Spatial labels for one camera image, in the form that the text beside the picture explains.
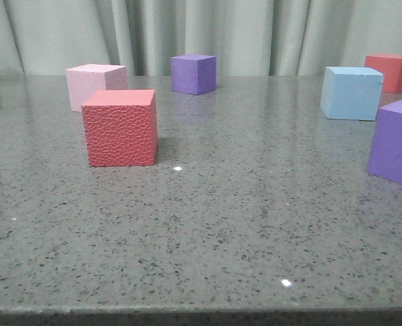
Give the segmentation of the notched light blue foam cube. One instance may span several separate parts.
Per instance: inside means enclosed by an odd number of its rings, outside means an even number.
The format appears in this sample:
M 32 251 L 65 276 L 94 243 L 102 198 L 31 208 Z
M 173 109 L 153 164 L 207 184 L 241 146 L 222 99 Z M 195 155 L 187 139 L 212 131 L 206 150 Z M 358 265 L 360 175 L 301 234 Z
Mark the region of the notched light blue foam cube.
M 328 119 L 374 121 L 383 79 L 369 67 L 326 67 L 321 110 Z

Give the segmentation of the textured red foam cube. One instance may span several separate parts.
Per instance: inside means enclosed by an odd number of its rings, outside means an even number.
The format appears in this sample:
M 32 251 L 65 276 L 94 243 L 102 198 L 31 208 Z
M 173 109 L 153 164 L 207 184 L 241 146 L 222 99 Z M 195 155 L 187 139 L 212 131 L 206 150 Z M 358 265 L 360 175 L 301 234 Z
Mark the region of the textured red foam cube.
M 83 105 L 89 165 L 151 166 L 158 125 L 154 89 L 99 90 Z

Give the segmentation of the far purple foam cube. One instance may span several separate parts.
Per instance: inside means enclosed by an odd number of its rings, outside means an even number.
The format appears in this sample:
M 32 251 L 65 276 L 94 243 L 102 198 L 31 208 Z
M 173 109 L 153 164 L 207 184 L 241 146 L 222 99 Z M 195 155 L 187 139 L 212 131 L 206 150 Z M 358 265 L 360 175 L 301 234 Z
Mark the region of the far purple foam cube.
M 170 58 L 172 91 L 200 95 L 217 88 L 217 57 L 185 54 Z

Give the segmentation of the purple foam cube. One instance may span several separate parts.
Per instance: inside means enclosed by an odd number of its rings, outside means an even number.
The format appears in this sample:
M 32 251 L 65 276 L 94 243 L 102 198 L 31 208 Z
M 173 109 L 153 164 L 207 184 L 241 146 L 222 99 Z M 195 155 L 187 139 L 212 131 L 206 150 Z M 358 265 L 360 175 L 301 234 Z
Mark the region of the purple foam cube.
M 172 91 L 200 95 L 217 88 L 217 57 L 185 54 L 170 58 Z
M 402 99 L 378 109 L 367 172 L 402 185 Z

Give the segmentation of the pink foam cube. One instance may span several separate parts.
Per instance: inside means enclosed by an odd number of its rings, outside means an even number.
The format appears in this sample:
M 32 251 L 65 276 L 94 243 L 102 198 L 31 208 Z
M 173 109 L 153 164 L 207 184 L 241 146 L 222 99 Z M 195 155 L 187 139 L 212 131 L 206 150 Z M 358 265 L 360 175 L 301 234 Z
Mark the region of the pink foam cube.
M 128 72 L 123 65 L 86 64 L 66 70 L 71 110 L 81 112 L 81 105 L 98 90 L 125 90 Z

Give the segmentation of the near purple foam cube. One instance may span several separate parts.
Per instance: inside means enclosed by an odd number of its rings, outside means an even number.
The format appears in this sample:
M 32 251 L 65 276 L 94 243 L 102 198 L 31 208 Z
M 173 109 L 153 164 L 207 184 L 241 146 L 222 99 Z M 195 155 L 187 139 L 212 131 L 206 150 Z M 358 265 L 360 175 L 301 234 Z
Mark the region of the near purple foam cube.
M 378 109 L 367 172 L 402 185 L 402 99 Z

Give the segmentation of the grey pleated curtain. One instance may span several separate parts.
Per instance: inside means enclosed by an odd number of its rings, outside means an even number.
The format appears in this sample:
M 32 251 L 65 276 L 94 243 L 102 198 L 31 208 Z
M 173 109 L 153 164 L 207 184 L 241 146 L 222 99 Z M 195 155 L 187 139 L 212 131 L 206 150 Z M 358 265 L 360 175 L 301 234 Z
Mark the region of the grey pleated curtain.
M 0 1 L 0 75 L 207 54 L 220 75 L 306 76 L 378 52 L 402 54 L 402 1 Z

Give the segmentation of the far red foam cube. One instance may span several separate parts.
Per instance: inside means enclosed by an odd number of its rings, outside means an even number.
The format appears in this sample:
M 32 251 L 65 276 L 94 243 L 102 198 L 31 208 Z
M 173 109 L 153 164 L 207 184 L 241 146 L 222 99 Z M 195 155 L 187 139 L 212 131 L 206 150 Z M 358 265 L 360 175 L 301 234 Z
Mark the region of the far red foam cube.
M 402 92 L 402 54 L 371 54 L 366 56 L 365 66 L 383 74 L 383 92 Z

